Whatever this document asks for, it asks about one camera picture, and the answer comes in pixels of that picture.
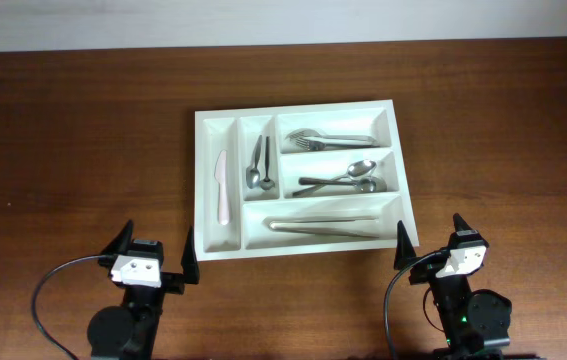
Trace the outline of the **steel fork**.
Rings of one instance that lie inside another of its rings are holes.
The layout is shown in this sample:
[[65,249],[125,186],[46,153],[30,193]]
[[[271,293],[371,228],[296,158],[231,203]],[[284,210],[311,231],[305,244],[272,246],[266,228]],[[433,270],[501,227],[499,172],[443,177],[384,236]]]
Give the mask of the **steel fork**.
[[320,140],[310,140],[309,138],[298,138],[294,140],[294,144],[306,151],[328,151],[330,149],[359,149],[359,148],[377,148],[374,143],[339,143]]
[[362,141],[362,142],[368,142],[368,143],[371,143],[371,144],[374,144],[374,145],[378,145],[378,141],[371,136],[366,136],[366,135],[325,135],[325,134],[318,132],[317,130],[313,130],[313,129],[309,129],[309,128],[297,129],[296,131],[293,131],[286,136],[287,139],[296,139],[296,138],[301,138],[301,137],[317,137],[317,138],[328,139],[328,140]]

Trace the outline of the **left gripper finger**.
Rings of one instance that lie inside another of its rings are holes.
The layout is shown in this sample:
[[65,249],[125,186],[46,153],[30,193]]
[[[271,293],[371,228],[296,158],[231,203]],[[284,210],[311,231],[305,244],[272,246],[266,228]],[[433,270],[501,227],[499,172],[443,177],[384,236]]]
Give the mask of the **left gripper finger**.
[[194,229],[192,227],[188,230],[180,264],[183,282],[197,285],[200,281],[200,270],[194,244]]
[[128,220],[122,230],[101,251],[101,255],[119,255],[127,252],[132,241],[134,223]]

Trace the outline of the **small steel teaspoon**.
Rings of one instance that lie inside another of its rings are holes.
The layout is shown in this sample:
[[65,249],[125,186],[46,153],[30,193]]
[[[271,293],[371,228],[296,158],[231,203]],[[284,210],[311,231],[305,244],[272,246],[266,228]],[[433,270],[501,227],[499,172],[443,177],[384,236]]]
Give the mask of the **small steel teaspoon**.
[[259,135],[250,157],[250,165],[246,168],[246,186],[249,189],[254,189],[260,184],[258,164],[261,157],[262,139],[263,136]]
[[269,191],[270,189],[275,187],[275,182],[269,176],[270,170],[270,137],[266,137],[265,142],[265,158],[264,158],[264,167],[265,167],[265,177],[261,180],[260,186],[264,191]]

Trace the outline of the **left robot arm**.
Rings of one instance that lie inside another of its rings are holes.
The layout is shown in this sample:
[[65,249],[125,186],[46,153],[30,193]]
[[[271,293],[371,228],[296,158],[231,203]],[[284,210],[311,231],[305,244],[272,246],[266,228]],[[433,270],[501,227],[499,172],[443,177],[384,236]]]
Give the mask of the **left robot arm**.
[[151,358],[165,296],[182,295],[186,285],[200,280],[192,230],[181,257],[182,271],[173,273],[162,269],[163,244],[134,238],[133,228],[128,221],[99,254],[98,265],[124,294],[119,305],[101,309],[90,320],[87,338],[93,359]]

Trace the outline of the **large steel spoon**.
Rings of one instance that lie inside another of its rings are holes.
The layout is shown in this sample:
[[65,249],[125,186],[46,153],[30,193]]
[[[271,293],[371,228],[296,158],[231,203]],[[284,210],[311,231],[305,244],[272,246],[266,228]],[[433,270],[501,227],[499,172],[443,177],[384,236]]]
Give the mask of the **large steel spoon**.
[[298,179],[299,185],[330,185],[330,186],[350,186],[360,193],[383,192],[387,190],[386,183],[376,177],[364,177],[354,180],[326,180],[318,178],[301,177]]
[[[366,175],[371,175],[376,169],[377,163],[373,160],[364,159],[350,164],[343,175],[332,178],[332,181],[343,182],[344,180],[356,180]],[[309,188],[292,193],[293,197],[308,196],[325,187],[325,184],[312,184]]]

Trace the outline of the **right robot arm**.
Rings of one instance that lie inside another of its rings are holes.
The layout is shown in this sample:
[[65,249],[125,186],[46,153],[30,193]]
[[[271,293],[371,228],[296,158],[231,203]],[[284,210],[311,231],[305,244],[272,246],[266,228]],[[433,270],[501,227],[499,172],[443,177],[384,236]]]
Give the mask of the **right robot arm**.
[[436,359],[502,359],[502,349],[511,343],[512,302],[492,290],[473,291],[468,281],[483,267],[489,243],[458,213],[453,224],[446,246],[418,256],[404,224],[397,223],[397,274],[386,289],[383,307],[386,341],[394,359],[398,352],[391,337],[389,298],[404,274],[412,285],[426,283],[433,295],[447,343],[433,352]]

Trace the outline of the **white plastic knife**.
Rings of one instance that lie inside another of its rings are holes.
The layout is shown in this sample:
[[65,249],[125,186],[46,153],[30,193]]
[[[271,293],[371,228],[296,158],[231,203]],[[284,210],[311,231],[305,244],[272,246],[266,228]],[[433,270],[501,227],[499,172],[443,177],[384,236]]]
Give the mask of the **white plastic knife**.
[[218,183],[217,218],[220,225],[228,225],[231,221],[231,210],[227,187],[227,151],[221,150],[216,161],[214,178]]

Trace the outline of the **steel tweezers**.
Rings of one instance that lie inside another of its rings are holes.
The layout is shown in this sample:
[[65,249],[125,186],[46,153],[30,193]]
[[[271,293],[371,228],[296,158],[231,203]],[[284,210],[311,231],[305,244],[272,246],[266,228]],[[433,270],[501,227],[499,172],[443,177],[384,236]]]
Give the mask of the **steel tweezers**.
[[273,232],[356,238],[380,237],[380,220],[375,216],[266,218],[264,224]]

